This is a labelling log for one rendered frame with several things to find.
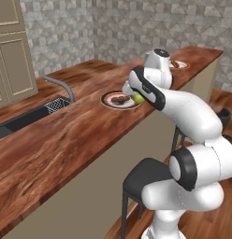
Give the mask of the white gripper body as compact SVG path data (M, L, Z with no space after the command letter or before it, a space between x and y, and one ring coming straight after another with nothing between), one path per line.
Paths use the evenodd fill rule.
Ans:
M133 95L136 94L136 92L131 89L128 80L126 80L125 83L123 84L122 91L123 91L123 94L124 94L124 95L133 96Z

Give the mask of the green pear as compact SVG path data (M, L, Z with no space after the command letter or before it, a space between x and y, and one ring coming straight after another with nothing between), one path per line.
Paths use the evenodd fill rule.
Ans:
M139 93L133 95L133 100L139 105L145 102L145 99Z

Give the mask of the white plate with dark rim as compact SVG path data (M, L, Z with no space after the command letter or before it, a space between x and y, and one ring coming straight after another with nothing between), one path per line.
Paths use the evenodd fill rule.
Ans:
M110 100L112 97L115 97L115 96L128 96L128 95L124 95L121 90L108 91L101 96L100 101L104 106L112 108L112 109L127 110L127 109L133 109L138 107L138 104L132 99L131 96L130 96L131 97L130 100L127 102L124 102L123 104L112 103Z

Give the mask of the white plate with orange rim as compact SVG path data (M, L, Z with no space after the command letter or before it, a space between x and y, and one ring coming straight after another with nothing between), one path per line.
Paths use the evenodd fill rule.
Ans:
M190 67L190 64L189 63L185 63L185 62L181 62L181 61L177 61L177 63L180 65L179 68L175 68L172 64L171 64L171 61L170 61L170 67L171 68L174 68L174 69L187 69Z

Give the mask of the brown meat pieces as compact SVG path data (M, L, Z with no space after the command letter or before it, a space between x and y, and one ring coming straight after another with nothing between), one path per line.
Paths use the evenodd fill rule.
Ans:
M130 96L115 96L111 98L112 103L118 103L118 104L123 104L124 102L127 102L130 100Z

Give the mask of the grey curved tap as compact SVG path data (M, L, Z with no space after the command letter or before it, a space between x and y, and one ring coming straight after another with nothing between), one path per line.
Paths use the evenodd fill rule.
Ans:
M56 84L56 85L58 85L58 86L63 87L63 88L67 91L67 93L68 93L70 103L72 104L72 103L75 102L74 93L73 93L73 91L71 90L71 88L70 88L66 83L64 83L64 82L61 81L61 80L57 80L57 79L55 79L55 78L46 77L46 76L44 76L43 79L44 79L45 81L48 81L48 82L51 82L51 83L53 83L53 84Z

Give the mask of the black stool with square seat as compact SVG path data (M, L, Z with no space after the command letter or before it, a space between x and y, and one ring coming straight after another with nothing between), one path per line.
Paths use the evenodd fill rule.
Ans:
M168 166L156 159L145 158L140 161L123 181L122 203L122 232L121 239L125 239L126 216L128 199L139 204L138 218L142 216L144 204L141 200L142 189L153 182L171 179Z

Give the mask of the black stool with backrest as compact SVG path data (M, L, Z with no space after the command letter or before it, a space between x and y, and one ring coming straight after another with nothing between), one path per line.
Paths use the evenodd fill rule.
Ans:
M217 113L217 116L223 124L223 129L225 129L232 117L232 113L229 109L224 107L220 112ZM177 143L180 143L180 146L182 146L185 138L186 136L180 131L180 129L175 127L171 150L174 151L176 149Z

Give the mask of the black sink basin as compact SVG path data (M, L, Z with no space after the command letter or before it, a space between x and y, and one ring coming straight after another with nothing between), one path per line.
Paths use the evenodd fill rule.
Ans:
M50 115L44 105L40 105L19 116L0 123L0 139Z

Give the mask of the beige tall cupboards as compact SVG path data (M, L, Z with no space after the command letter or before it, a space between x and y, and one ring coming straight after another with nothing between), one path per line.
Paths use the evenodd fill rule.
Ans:
M0 108L36 93L20 0L0 0Z

